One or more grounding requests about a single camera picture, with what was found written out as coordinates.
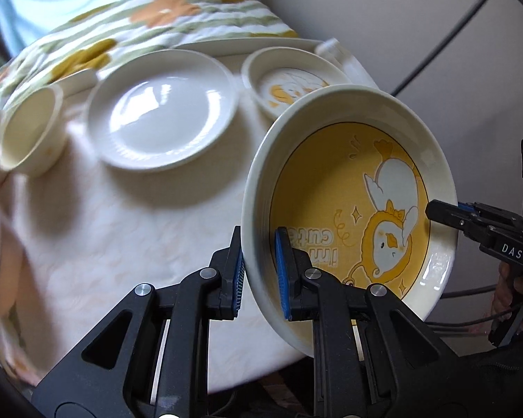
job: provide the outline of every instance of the human hand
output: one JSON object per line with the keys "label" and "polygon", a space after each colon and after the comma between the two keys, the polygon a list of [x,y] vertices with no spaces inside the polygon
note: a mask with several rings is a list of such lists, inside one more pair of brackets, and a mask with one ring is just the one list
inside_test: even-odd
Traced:
{"label": "human hand", "polygon": [[[503,312],[509,309],[511,306],[511,301],[513,300],[513,293],[508,284],[508,277],[510,273],[509,264],[505,262],[500,263],[499,267],[500,278],[498,279],[498,284],[496,290],[494,291],[494,298],[492,299],[492,309],[491,314],[496,314],[498,312]],[[523,294],[523,275],[518,276],[513,281],[514,289],[519,293]],[[507,320],[511,317],[511,313],[505,314],[498,318],[500,321]],[[523,330],[523,321],[519,326],[519,331]]]}

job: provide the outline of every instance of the white wall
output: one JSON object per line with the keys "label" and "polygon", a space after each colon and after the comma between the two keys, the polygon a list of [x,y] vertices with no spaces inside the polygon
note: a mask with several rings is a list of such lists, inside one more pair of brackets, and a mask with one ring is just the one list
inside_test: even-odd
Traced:
{"label": "white wall", "polygon": [[[261,0],[297,30],[337,38],[380,88],[392,91],[475,0]],[[398,96],[430,127],[460,201],[522,210],[523,7],[490,0]],[[446,290],[496,281],[497,262],[460,238]],[[444,300],[435,320],[481,317],[489,296]]]}

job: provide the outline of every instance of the white tablecloth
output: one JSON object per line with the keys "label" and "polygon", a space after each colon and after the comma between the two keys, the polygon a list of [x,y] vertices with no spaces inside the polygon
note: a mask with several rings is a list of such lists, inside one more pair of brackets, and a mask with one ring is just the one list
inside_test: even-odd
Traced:
{"label": "white tablecloth", "polygon": [[[59,162],[38,179],[4,185],[28,258],[17,301],[21,336],[39,370],[48,372],[135,285],[180,282],[228,246],[250,163],[271,125],[241,87],[245,57],[220,58],[241,89],[239,108],[221,139],[189,164],[139,174],[99,162],[81,118],[84,92],[65,102],[72,120]],[[238,318],[211,323],[209,390],[301,356],[265,321],[246,282]]]}

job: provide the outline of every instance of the bowl with cartoon design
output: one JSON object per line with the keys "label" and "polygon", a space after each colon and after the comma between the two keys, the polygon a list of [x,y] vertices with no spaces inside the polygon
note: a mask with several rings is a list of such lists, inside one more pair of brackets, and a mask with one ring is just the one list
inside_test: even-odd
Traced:
{"label": "bowl with cartoon design", "polygon": [[329,85],[351,83],[324,58],[290,47],[268,47],[252,53],[243,63],[244,87],[262,113],[277,119],[301,97]]}
{"label": "bowl with cartoon design", "polygon": [[263,139],[244,193],[241,237],[248,282],[273,329],[312,356],[310,322],[280,307],[273,234],[342,282],[391,289],[422,319],[453,264],[457,232],[431,222],[432,199],[457,204],[438,142],[406,105],[382,91],[328,86],[295,102]]}

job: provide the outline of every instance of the white plate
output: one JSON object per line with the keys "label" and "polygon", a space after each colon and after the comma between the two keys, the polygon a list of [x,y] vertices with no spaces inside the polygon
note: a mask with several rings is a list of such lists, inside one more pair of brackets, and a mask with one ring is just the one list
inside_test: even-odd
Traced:
{"label": "white plate", "polygon": [[[318,144],[304,144],[308,138]],[[297,162],[299,153],[304,156],[301,162]],[[327,164],[322,166],[321,159]],[[283,188],[283,177],[287,177],[284,172],[290,173],[291,166],[296,178],[288,176]],[[321,171],[329,171],[328,181],[322,180]],[[342,176],[333,176],[336,172]],[[378,190],[385,199],[378,199]],[[303,213],[308,208],[306,193],[320,200],[314,200],[315,205],[309,209],[312,213]],[[273,206],[279,207],[279,196],[286,198],[281,210],[304,219],[299,225],[302,228],[283,224],[283,220],[271,221]],[[418,219],[405,243],[401,230],[405,231],[409,224],[409,214],[415,216],[411,199],[416,200]],[[314,265],[332,273],[341,272],[336,276],[345,282],[352,272],[356,272],[352,277],[358,281],[366,270],[370,277],[376,276],[370,280],[385,282],[392,290],[403,289],[398,293],[403,301],[419,317],[426,318],[447,283],[457,244],[456,230],[425,217],[425,204],[432,199],[457,204],[449,166],[430,130],[400,101],[371,88],[334,85],[295,102],[265,135],[244,191],[244,261],[252,293],[266,320],[290,345],[313,356],[311,322],[283,318],[272,255],[275,225],[289,228],[293,246],[309,252]],[[379,235],[378,224],[384,224],[382,229],[391,233],[383,231],[380,237],[396,234],[396,244],[390,245],[388,237],[387,245],[402,244],[409,264],[401,264],[407,260],[405,255],[396,257],[395,265],[388,264],[389,257],[385,265],[380,264],[380,256],[387,249],[380,251],[379,243],[374,242]],[[365,239],[370,249],[365,249]],[[406,274],[410,274],[410,282],[404,278]],[[406,282],[401,286],[399,281],[403,279]]]}
{"label": "white plate", "polygon": [[88,133],[113,167],[156,171],[190,161],[233,119],[230,71],[198,52],[162,50],[128,62],[93,92]]}

